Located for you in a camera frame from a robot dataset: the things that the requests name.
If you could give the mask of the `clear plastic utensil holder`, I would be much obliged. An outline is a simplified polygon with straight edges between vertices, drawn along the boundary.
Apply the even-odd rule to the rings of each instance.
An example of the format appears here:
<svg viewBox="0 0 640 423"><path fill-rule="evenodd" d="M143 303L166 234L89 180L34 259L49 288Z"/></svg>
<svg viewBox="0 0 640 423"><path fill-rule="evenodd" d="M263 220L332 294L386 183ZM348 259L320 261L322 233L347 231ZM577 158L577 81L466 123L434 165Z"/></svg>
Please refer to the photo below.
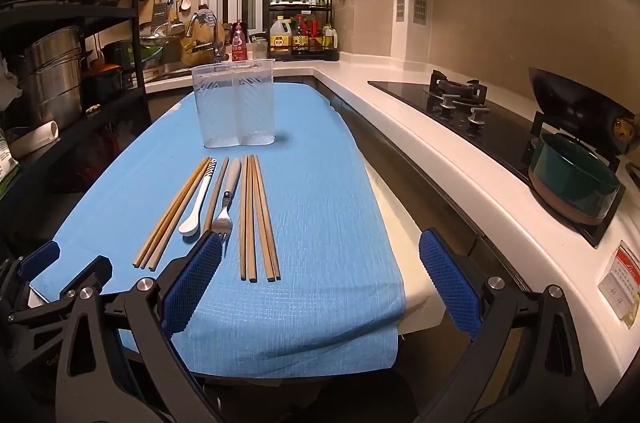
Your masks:
<svg viewBox="0 0 640 423"><path fill-rule="evenodd" d="M273 61L226 61L192 70L205 148L267 146L274 127Z"/></svg>

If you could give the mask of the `black gas stove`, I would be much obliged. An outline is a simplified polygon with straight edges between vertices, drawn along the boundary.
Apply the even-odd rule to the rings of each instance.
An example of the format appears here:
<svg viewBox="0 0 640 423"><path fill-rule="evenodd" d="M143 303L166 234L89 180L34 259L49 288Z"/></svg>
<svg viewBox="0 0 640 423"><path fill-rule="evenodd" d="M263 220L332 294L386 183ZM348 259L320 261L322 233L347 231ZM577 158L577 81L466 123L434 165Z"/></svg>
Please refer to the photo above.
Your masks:
<svg viewBox="0 0 640 423"><path fill-rule="evenodd" d="M622 202L625 186L620 183L620 191L600 224L578 224L556 212L537 195L528 177L528 165L532 161L538 138L544 133L560 133L580 143L608 165L615 175L623 154L601 154L598 149L581 142L566 131L557 130L546 121L539 107L533 120L520 117L515 112L491 102L487 86L477 80L459 83L448 79L442 71L435 70L430 82L426 84L374 81L371 85L455 132L501 164L526 183L540 204L564 221L568 227L577 231L591 247L597 247L601 242Z"/></svg>

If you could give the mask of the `black wok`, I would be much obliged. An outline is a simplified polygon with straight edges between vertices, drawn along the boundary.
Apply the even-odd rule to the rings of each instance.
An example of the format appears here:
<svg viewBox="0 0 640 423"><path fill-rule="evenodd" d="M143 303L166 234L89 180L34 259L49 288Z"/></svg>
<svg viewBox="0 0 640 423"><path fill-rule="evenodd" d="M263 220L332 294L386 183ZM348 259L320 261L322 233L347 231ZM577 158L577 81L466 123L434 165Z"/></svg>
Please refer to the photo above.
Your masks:
<svg viewBox="0 0 640 423"><path fill-rule="evenodd" d="M530 68L530 85L541 113L601 154L629 154L639 147L639 117L586 85L546 70Z"/></svg>

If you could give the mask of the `green cooking pot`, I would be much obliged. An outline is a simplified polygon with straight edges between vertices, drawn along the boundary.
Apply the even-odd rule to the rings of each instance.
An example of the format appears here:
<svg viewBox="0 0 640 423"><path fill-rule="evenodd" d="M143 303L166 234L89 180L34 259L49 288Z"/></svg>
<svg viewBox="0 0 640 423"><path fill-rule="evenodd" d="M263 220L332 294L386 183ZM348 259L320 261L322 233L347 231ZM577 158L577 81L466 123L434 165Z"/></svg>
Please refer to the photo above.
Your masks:
<svg viewBox="0 0 640 423"><path fill-rule="evenodd" d="M620 181L595 154L558 133L541 134L528 177L537 195L574 223L594 226L611 209Z"/></svg>

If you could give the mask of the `yellow oil bottle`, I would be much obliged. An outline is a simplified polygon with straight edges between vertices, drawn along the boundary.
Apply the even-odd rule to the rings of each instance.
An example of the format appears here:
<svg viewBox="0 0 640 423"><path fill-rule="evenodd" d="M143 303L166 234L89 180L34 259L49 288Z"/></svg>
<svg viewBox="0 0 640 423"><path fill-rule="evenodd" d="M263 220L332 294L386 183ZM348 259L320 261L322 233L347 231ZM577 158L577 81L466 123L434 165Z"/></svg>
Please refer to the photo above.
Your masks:
<svg viewBox="0 0 640 423"><path fill-rule="evenodd" d="M272 57L285 57L292 54L293 33L291 21L283 16L277 16L277 20L269 30L270 55Z"/></svg>

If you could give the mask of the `black metal shelf rack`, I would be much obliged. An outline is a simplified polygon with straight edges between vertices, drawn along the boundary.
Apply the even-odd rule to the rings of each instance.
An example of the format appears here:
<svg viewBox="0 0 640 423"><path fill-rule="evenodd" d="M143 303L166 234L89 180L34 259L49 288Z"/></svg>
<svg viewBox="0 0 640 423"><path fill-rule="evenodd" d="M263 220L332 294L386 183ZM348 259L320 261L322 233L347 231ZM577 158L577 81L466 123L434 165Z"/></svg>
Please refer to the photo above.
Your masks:
<svg viewBox="0 0 640 423"><path fill-rule="evenodd" d="M53 122L64 130L88 119L81 102L85 39L133 21L132 7L91 0L31 0L2 9L2 41L25 39L18 87L36 128Z"/></svg>

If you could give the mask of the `glass jar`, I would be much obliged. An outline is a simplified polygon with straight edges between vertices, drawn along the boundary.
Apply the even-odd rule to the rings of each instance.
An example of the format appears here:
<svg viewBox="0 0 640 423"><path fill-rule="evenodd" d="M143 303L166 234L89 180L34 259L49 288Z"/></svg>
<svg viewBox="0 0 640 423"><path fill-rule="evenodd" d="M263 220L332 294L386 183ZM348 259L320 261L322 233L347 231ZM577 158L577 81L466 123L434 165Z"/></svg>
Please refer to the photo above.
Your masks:
<svg viewBox="0 0 640 423"><path fill-rule="evenodd" d="M268 41L265 38L254 36L252 46L255 60L268 58Z"/></svg>

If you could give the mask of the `grey handled metal fork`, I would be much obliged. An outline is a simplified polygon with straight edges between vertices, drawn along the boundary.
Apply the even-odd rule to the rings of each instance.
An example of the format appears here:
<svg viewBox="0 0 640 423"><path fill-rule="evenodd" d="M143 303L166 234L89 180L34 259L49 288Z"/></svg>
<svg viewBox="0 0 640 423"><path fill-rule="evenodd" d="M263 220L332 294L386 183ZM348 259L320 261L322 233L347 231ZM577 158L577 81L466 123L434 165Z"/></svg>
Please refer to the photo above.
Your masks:
<svg viewBox="0 0 640 423"><path fill-rule="evenodd" d="M213 221L212 232L218 235L221 243L226 243L231 235L233 223L230 217L230 206L235 194L242 170L242 161L235 158L230 163L226 181L224 182L224 196L222 197L221 211Z"/></svg>

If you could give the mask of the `small desk calendar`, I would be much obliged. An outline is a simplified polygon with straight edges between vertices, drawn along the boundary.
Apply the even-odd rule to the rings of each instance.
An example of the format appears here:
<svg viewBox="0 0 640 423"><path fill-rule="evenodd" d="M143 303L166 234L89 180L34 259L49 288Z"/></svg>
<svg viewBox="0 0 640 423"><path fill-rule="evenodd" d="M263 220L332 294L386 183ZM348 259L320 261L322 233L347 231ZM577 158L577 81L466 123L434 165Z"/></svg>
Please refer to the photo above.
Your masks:
<svg viewBox="0 0 640 423"><path fill-rule="evenodd" d="M623 321L628 329L634 325L638 316L639 287L638 257L624 241L620 241L598 289L617 319Z"/></svg>

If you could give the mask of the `stainless steel stockpot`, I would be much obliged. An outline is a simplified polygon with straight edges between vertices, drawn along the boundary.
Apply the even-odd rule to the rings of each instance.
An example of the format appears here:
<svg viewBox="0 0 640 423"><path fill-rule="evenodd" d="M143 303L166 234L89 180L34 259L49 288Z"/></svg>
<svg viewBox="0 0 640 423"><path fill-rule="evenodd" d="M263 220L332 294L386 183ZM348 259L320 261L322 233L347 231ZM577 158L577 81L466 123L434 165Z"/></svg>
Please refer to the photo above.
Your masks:
<svg viewBox="0 0 640 423"><path fill-rule="evenodd" d="M81 116L81 54L78 27L52 32L26 50L20 87L39 124L66 128Z"/></svg>

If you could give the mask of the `white paper roll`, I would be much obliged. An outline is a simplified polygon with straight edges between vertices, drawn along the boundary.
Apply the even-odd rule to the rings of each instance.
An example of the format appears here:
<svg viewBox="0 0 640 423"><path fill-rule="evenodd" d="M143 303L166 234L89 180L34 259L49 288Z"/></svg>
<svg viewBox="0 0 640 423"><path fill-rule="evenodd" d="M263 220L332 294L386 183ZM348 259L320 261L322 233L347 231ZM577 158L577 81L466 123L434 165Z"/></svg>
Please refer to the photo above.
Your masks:
<svg viewBox="0 0 640 423"><path fill-rule="evenodd" d="M51 145L60 138L60 129L58 123L50 121L42 124L39 128L17 138L10 145L11 154L15 159L21 159L37 150Z"/></svg>

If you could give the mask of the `kitchen faucet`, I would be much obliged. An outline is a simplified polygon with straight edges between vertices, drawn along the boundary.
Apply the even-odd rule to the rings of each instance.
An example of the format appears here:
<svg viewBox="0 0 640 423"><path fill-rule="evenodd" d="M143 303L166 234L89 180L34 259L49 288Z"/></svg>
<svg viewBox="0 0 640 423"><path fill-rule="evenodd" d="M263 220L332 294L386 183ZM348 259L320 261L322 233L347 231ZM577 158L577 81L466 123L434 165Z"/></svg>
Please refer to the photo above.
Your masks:
<svg viewBox="0 0 640 423"><path fill-rule="evenodd" d="M182 40L185 55L211 53L215 59L226 57L224 25L216 14L202 5L191 17Z"/></svg>

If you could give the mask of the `black spice rack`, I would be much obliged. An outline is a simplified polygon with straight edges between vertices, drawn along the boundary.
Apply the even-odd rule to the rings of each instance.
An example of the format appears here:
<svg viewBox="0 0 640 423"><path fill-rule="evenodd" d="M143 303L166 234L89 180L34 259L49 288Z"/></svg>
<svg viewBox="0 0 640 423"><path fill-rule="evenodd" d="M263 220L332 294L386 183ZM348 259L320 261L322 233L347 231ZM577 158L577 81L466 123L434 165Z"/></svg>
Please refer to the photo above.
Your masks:
<svg viewBox="0 0 640 423"><path fill-rule="evenodd" d="M272 57L270 55L269 30L277 20L277 16L283 16L291 21L293 43L290 56ZM269 5L269 17L271 22L267 30L267 41L270 58L282 61L337 61L340 59L332 0L272 2Z"/></svg>

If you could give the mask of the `white ceramic spoon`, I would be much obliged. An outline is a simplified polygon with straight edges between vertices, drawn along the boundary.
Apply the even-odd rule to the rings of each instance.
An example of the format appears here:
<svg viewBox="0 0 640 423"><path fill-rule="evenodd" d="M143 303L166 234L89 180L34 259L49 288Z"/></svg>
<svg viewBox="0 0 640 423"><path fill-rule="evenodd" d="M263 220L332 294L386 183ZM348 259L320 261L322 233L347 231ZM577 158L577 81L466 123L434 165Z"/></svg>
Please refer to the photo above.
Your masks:
<svg viewBox="0 0 640 423"><path fill-rule="evenodd" d="M192 235L195 235L198 232L198 229L200 229L201 208L206 197L210 180L214 174L216 164L217 162L215 159L210 160L208 163L207 169L201 178L200 184L198 185L198 192L196 193L191 213L179 226L179 233L184 238L192 237Z"/></svg>

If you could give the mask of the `red dish soap bottle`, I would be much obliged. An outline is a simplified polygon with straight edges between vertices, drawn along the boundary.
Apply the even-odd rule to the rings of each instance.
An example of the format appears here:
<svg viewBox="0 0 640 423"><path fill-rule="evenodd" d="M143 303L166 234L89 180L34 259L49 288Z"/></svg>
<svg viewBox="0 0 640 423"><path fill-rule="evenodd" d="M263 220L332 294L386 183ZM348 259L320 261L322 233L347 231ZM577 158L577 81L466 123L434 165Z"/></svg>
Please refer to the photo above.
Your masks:
<svg viewBox="0 0 640 423"><path fill-rule="evenodd" d="M245 61L248 59L247 39L241 21L234 25L231 49L233 61Z"/></svg>

